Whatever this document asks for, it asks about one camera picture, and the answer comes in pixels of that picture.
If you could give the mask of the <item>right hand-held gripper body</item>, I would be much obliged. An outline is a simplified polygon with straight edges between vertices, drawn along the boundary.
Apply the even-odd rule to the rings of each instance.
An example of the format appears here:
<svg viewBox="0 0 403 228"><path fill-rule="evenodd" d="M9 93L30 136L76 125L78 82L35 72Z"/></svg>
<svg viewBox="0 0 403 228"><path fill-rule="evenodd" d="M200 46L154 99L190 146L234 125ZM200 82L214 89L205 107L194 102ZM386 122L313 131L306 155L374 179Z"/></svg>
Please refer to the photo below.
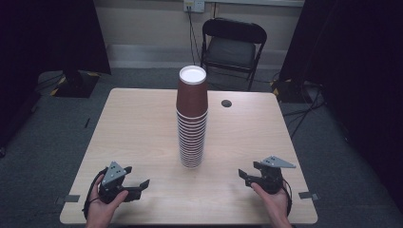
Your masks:
<svg viewBox="0 0 403 228"><path fill-rule="evenodd" d="M282 168L295 168L296 166L290 162L280 159L276 156L270 156L262 161L262 168L259 177L250 176L251 184L257 183L268 194L276 194L282 187L284 178L282 176Z"/></svg>

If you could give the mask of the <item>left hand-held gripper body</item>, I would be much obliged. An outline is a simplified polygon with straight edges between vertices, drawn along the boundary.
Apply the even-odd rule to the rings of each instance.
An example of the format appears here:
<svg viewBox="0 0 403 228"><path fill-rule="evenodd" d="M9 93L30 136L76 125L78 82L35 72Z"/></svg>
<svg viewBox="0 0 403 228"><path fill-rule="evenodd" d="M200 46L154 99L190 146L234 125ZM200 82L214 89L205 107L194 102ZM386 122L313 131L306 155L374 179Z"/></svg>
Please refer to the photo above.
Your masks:
<svg viewBox="0 0 403 228"><path fill-rule="evenodd" d="M123 191L123 181L125 179L125 170L115 161L107 168L99 188L100 200L109 204Z"/></svg>

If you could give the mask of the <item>stack of brown paper cups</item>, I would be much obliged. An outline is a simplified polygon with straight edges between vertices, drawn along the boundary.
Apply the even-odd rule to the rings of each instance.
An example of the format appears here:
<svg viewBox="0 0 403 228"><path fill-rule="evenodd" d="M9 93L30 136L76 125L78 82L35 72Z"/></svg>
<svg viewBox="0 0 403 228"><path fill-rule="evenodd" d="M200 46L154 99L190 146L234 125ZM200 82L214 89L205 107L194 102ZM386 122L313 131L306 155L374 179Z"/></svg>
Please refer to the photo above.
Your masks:
<svg viewBox="0 0 403 228"><path fill-rule="evenodd" d="M202 163L207 119L207 111L198 117L187 117L177 111L180 160L186 168L196 168Z"/></svg>

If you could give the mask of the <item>person's right hand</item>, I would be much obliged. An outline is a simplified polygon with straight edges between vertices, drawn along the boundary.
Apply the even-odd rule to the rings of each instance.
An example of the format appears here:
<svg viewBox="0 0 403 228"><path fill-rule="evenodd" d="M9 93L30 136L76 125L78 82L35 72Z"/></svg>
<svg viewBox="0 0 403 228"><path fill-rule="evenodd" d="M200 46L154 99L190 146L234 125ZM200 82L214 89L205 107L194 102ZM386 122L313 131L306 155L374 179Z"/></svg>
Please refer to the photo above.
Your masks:
<svg viewBox="0 0 403 228"><path fill-rule="evenodd" d="M257 183L253 182L251 187L261 198L271 224L272 221L289 221L287 216L288 198L283 189L279 190L276 194L271 195L265 192Z"/></svg>

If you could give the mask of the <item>person's left hand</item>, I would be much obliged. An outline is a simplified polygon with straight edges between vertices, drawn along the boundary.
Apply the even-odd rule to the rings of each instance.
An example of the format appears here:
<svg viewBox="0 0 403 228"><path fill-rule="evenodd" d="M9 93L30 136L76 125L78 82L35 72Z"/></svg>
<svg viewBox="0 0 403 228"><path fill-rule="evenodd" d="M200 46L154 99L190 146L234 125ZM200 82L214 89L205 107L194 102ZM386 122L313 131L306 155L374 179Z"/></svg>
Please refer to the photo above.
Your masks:
<svg viewBox="0 0 403 228"><path fill-rule="evenodd" d="M118 194L118 196L109 204L103 203L99 199L98 185L103 180L103 175L101 175L96 181L90 194L90 204L88 206L87 219L88 220L104 220L111 222L115 210L124 202L127 192L124 190Z"/></svg>

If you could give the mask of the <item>grey tape strip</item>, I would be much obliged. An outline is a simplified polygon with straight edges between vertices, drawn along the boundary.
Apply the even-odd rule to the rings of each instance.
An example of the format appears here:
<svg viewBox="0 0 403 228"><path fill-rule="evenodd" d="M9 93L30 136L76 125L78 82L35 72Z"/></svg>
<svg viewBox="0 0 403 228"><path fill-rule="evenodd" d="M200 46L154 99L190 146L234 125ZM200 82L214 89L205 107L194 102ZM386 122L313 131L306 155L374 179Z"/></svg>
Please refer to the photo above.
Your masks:
<svg viewBox="0 0 403 228"><path fill-rule="evenodd" d="M78 202L79 199L79 195L66 195L64 197L58 197L55 203L58 205L64 205L66 202Z"/></svg>
<svg viewBox="0 0 403 228"><path fill-rule="evenodd" d="M309 191L299 192L298 195L299 195L299 198L302 200L304 200L304 199L319 200L319 195L317 193L311 193Z"/></svg>

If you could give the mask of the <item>black stand base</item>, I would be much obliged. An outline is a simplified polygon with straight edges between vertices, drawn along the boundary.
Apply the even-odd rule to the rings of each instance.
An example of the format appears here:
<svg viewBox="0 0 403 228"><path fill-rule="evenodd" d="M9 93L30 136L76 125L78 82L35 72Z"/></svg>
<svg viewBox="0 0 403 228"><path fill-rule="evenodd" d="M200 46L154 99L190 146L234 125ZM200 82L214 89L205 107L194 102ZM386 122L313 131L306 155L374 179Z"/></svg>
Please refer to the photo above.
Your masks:
<svg viewBox="0 0 403 228"><path fill-rule="evenodd" d="M311 104L313 102L306 88L291 80L274 81L271 83L271 88L280 103Z"/></svg>
<svg viewBox="0 0 403 228"><path fill-rule="evenodd" d="M50 92L54 97L89 98L100 74L79 70L64 70L62 78Z"/></svg>

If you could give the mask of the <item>black folding chair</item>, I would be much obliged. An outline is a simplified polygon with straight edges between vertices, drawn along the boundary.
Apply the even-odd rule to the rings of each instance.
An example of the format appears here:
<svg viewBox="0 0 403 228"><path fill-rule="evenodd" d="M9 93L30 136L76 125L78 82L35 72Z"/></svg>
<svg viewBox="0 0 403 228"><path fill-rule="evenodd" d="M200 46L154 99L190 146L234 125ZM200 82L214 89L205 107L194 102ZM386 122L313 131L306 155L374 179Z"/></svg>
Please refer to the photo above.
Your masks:
<svg viewBox="0 0 403 228"><path fill-rule="evenodd" d="M247 73L250 91L266 41L265 29L255 23L209 19L202 25L201 67Z"/></svg>

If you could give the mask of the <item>dark curtain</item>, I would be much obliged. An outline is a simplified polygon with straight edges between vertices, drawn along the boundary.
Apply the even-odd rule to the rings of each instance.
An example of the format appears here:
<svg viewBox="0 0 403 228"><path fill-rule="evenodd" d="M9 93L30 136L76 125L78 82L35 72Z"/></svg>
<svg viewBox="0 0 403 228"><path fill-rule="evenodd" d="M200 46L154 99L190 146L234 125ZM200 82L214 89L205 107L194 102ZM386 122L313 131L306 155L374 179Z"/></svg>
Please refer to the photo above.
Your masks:
<svg viewBox="0 0 403 228"><path fill-rule="evenodd" d="M94 0L0 0L0 148L54 70L110 72Z"/></svg>
<svg viewBox="0 0 403 228"><path fill-rule="evenodd" d="M403 0L304 0L279 78L323 87L403 213Z"/></svg>

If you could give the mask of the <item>white wall socket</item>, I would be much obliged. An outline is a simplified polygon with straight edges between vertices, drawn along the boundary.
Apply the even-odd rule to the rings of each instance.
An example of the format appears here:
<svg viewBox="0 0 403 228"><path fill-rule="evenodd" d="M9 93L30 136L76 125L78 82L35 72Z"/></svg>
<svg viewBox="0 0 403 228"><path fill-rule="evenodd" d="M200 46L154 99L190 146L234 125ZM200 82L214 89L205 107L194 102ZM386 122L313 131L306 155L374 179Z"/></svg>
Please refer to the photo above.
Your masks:
<svg viewBox="0 0 403 228"><path fill-rule="evenodd" d="M185 12L204 13L204 0L183 0L183 10Z"/></svg>

